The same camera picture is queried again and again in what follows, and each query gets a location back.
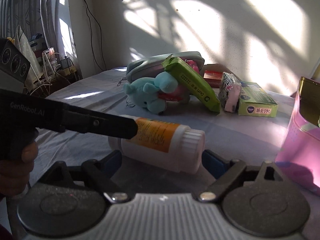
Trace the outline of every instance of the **stuffed animal ear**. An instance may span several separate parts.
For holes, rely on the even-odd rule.
[[[166,71],[156,76],[154,84],[164,93],[173,93],[179,85],[178,81]]]
[[[151,83],[146,83],[143,87],[143,92],[147,93],[147,94],[153,94],[158,92],[160,89],[157,88],[155,85],[151,84]]]
[[[132,85],[130,85],[129,83],[125,83],[123,85],[123,91],[127,94],[127,95],[130,95],[130,94],[133,94],[135,91],[136,91],[136,88]]]

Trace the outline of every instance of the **human hand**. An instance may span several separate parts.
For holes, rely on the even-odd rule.
[[[0,193],[5,196],[16,196],[24,191],[29,181],[34,160],[38,155],[36,142],[22,150],[22,160],[0,161]]]

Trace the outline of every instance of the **black speaker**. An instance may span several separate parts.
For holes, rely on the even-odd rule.
[[[30,62],[7,39],[0,39],[0,89],[22,93]]]

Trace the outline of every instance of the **screw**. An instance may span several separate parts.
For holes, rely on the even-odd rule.
[[[216,198],[217,196],[215,193],[212,192],[203,192],[200,194],[200,201],[212,201]]]
[[[98,121],[98,120],[94,120],[94,121],[93,121],[93,125],[94,125],[94,126],[99,126],[99,121]]]
[[[114,193],[111,198],[113,201],[117,203],[121,203],[128,199],[128,195],[126,193],[117,192],[117,193]]]

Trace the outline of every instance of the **plush toy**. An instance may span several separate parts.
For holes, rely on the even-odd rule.
[[[178,87],[177,80],[167,72],[155,78],[143,77],[131,84],[124,84],[124,92],[135,105],[147,108],[153,114],[159,114],[167,108],[167,102],[159,97],[159,93],[170,94]]]

